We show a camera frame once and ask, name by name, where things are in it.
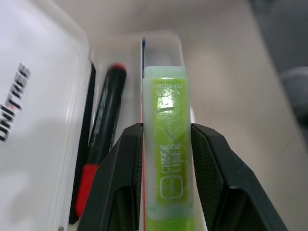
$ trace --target red and black screwdriver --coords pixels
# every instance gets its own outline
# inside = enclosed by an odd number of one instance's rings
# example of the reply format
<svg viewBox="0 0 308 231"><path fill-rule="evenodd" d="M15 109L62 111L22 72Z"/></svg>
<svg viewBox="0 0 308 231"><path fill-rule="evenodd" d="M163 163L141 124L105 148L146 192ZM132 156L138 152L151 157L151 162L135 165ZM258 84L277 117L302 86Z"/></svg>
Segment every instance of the red and black screwdriver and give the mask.
<svg viewBox="0 0 308 231"><path fill-rule="evenodd" d="M96 170L112 148L126 76L122 64L113 64L107 70L75 203L78 217L82 215Z"/></svg>

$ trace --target red cap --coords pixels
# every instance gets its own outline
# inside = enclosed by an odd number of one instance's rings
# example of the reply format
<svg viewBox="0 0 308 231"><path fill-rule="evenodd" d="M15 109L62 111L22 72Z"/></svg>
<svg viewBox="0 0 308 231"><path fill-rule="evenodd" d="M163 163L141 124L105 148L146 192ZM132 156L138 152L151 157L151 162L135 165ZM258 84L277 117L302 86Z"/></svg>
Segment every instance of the red cap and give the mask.
<svg viewBox="0 0 308 231"><path fill-rule="evenodd" d="M121 69L123 71L126 71L126 68L125 68L123 63L113 63L113 64L110 65L109 69L111 69L111 68Z"/></svg>
<svg viewBox="0 0 308 231"><path fill-rule="evenodd" d="M98 167L99 165L89 164L82 168L82 175L75 203L75 212L78 217L82 215Z"/></svg>

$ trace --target green label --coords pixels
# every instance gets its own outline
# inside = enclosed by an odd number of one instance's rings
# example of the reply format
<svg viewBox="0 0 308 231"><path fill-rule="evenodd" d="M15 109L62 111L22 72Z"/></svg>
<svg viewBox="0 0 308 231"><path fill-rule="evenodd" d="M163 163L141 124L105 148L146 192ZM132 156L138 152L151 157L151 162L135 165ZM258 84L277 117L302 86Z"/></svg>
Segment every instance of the green label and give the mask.
<svg viewBox="0 0 308 231"><path fill-rule="evenodd" d="M151 83L157 202L183 202L188 198L187 86L184 79L174 78L156 78Z"/></svg>

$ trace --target plastic storage box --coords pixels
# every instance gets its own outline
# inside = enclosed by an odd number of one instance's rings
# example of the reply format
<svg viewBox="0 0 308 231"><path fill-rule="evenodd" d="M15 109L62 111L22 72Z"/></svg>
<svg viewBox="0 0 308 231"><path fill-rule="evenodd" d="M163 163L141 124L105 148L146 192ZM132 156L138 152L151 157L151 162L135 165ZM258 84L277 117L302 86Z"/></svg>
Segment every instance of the plastic storage box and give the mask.
<svg viewBox="0 0 308 231"><path fill-rule="evenodd" d="M1 1L0 104L20 63L31 73L0 146L1 229L67 229L90 60L93 114L108 65L127 68L117 140L141 121L142 38L144 65L185 64L196 122L226 137L289 230L307 230L306 147L244 0Z"/></svg>

